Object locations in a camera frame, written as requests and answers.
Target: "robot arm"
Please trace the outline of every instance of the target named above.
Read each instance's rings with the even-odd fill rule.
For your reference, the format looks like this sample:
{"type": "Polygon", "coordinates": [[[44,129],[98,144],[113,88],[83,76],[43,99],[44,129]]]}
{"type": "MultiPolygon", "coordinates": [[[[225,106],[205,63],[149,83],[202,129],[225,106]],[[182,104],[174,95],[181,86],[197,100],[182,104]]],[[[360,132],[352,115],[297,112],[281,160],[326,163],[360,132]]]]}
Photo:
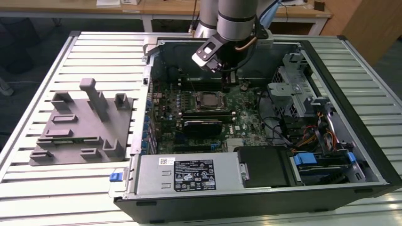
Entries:
{"type": "Polygon", "coordinates": [[[197,50],[193,60],[202,69],[227,73],[239,68],[238,64],[246,58],[245,50],[257,42],[257,32],[253,34],[253,30],[259,26],[262,18],[259,16],[257,19],[258,5],[270,9],[278,2],[279,0],[201,1],[201,25],[197,37],[210,39],[197,50]]]}

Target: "barcode sticker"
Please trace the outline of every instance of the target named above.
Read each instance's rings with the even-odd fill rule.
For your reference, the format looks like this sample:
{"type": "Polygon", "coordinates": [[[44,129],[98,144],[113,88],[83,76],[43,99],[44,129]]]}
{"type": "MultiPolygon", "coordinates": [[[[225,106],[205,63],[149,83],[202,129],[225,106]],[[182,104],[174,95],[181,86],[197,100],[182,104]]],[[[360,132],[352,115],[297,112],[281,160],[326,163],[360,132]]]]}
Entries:
{"type": "Polygon", "coordinates": [[[159,158],[159,165],[174,165],[177,158],[159,158]]]}

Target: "power supply label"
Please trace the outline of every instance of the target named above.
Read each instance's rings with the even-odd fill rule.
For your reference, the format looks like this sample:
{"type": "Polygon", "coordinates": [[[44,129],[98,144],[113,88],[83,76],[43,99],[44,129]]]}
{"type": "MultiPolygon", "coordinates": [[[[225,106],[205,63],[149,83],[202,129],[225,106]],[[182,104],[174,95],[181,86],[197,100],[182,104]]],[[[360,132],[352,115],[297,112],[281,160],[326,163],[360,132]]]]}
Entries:
{"type": "Polygon", "coordinates": [[[175,161],[175,191],[217,190],[213,160],[175,161]]]}

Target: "slotted aluminum table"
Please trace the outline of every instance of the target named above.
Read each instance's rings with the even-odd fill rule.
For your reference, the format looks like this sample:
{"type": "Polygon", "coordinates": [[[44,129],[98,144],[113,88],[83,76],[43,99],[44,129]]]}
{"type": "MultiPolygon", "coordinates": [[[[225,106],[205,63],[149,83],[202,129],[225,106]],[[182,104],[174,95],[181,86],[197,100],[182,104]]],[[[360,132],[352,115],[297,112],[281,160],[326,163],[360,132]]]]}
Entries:
{"type": "MultiPolygon", "coordinates": [[[[82,78],[95,78],[106,97],[127,93],[137,99],[127,143],[141,135],[146,101],[143,46],[157,37],[189,37],[183,33],[82,32],[68,37],[62,52],[0,154],[0,225],[106,225],[133,226],[129,215],[113,202],[125,190],[108,176],[129,162],[38,166],[28,165],[44,124],[54,109],[55,91],[79,91],[82,78]]],[[[348,41],[337,37],[285,36],[278,39],[310,40],[376,140],[400,175],[402,174],[402,103],[348,41]]],[[[401,225],[402,190],[360,200],[330,212],[298,213],[249,218],[178,222],[170,225],[401,225]]]]}

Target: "desk leg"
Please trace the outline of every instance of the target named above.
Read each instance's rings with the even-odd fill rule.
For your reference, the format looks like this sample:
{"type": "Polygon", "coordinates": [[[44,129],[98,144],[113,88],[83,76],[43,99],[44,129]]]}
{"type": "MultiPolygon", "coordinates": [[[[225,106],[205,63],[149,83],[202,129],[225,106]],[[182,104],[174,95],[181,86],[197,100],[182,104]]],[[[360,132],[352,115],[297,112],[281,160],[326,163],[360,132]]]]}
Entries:
{"type": "Polygon", "coordinates": [[[153,32],[153,15],[142,15],[145,32],[153,32]]]}
{"type": "Polygon", "coordinates": [[[322,29],[325,28],[328,18],[317,18],[316,23],[310,29],[309,35],[320,35],[322,29]]]}

